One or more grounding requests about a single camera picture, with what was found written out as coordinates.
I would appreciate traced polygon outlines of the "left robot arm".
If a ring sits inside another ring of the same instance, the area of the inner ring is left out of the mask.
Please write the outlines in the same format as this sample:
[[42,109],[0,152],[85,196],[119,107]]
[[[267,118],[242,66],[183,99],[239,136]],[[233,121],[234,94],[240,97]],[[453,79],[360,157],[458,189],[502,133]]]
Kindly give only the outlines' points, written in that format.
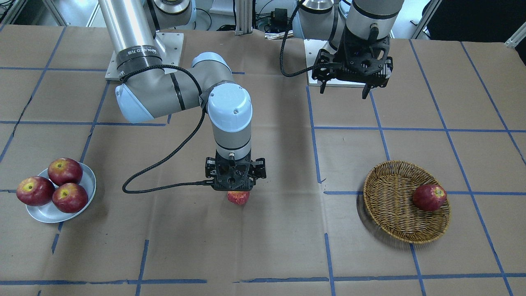
[[286,73],[286,77],[310,72],[321,83],[363,85],[362,98],[370,90],[383,88],[391,77],[393,61],[388,55],[390,33],[403,6],[402,0],[297,0],[288,21],[288,30],[298,39],[325,41],[306,69]]

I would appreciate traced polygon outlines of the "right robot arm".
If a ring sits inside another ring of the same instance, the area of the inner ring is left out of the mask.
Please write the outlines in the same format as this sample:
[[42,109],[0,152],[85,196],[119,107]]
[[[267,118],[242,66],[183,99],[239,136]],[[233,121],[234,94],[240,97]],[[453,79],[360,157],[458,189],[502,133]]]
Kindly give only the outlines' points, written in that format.
[[193,0],[100,0],[116,54],[116,99],[123,116],[141,123],[195,107],[212,122],[215,157],[205,162],[205,180],[218,191],[251,191],[265,178],[265,160],[251,159],[251,97],[217,53],[196,56],[190,69],[170,64],[160,30],[191,23]]

